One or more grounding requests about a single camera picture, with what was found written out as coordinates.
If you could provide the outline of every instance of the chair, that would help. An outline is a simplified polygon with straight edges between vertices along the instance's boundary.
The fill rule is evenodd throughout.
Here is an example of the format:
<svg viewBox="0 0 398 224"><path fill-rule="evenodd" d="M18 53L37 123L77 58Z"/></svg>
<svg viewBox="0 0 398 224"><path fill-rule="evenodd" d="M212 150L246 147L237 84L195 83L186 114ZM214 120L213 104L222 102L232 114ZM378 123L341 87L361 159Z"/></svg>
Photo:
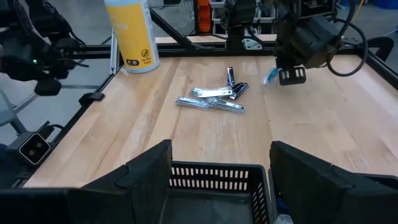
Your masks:
<svg viewBox="0 0 398 224"><path fill-rule="evenodd" d="M10 101L4 91L0 90L0 127L11 124L17 131L17 134L27 132L25 126L17 117L16 112L12 108Z"/></svg>

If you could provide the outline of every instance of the orange object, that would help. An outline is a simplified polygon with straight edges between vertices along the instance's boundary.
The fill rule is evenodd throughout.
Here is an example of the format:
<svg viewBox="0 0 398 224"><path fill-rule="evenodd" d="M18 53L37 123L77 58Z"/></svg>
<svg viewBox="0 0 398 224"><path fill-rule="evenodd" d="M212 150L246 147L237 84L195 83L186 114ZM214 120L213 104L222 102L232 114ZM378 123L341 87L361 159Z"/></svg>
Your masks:
<svg viewBox="0 0 398 224"><path fill-rule="evenodd" d="M211 30L211 7L209 0L198 0L197 4L199 32L208 33Z"/></svg>
<svg viewBox="0 0 398 224"><path fill-rule="evenodd" d="M198 6L207 6L210 5L209 0L198 0Z"/></svg>

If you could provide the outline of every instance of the silver nail clipper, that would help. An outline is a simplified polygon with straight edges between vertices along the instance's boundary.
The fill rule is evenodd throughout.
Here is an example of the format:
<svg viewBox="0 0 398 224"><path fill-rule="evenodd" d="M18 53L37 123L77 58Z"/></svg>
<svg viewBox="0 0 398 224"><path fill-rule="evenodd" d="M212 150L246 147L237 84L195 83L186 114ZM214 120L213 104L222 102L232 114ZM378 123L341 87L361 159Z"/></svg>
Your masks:
<svg viewBox="0 0 398 224"><path fill-rule="evenodd" d="M226 74L226 84L233 88L235 86L234 69L232 67L226 68Z"/></svg>
<svg viewBox="0 0 398 224"><path fill-rule="evenodd" d="M226 68L226 74L227 74L226 84L232 87L233 91L232 95L229 95L228 98L230 100L236 100L242 95L243 92L247 90L247 88L249 88L249 85L247 83L241 83L241 82L235 84L233 67Z"/></svg>
<svg viewBox="0 0 398 224"><path fill-rule="evenodd" d="M230 86L213 88L213 89L193 88L190 94L199 98L208 98L214 96L231 96L233 94L233 89Z"/></svg>
<svg viewBox="0 0 398 224"><path fill-rule="evenodd" d="M208 99L208 103L210 104L210 108L218 108L238 113L243 113L245 111L245 107L243 105L230 103L219 98L210 98Z"/></svg>
<svg viewBox="0 0 398 224"><path fill-rule="evenodd" d="M181 106L192 106L192 107L203 108L203 109L210 108L207 101L203 100L203 99L192 99L192 98L181 96L181 97L177 98L175 103L178 105L181 105Z"/></svg>
<svg viewBox="0 0 398 224"><path fill-rule="evenodd" d="M243 105L238 105L236 103L230 103L219 98L209 98L209 99L192 99L187 97L179 97L175 101L176 104L181 106L192 106L196 108L208 109L216 108L222 110L228 110L232 112L243 113L245 107Z"/></svg>

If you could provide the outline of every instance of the black clamp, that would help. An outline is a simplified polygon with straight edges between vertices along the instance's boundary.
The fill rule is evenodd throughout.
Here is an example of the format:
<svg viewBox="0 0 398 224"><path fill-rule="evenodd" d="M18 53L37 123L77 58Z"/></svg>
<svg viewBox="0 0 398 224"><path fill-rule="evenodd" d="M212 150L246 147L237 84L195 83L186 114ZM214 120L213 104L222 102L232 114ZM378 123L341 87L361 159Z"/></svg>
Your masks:
<svg viewBox="0 0 398 224"><path fill-rule="evenodd" d="M305 68L303 67L295 67L288 70L280 69L278 73L280 85L302 84L307 79Z"/></svg>
<svg viewBox="0 0 398 224"><path fill-rule="evenodd" d="M101 101L104 97L104 93L86 93L79 99L79 103L84 106L94 101Z"/></svg>

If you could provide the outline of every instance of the blue object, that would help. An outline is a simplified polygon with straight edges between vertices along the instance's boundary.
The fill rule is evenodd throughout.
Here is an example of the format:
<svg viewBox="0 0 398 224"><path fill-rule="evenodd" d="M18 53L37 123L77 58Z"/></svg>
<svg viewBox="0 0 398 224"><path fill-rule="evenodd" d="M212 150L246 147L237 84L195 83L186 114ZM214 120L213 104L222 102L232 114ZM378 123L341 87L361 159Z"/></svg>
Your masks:
<svg viewBox="0 0 398 224"><path fill-rule="evenodd" d="M382 9L398 9L398 0L374 0L373 4Z"/></svg>
<svg viewBox="0 0 398 224"><path fill-rule="evenodd" d="M276 199L276 209L278 210L279 213L281 214L289 214L289 210L284 204L284 201L281 198Z"/></svg>
<svg viewBox="0 0 398 224"><path fill-rule="evenodd" d="M268 85L272 83L272 80L278 75L278 68L275 67L271 70L271 72L268 74L266 79L264 80L264 84Z"/></svg>

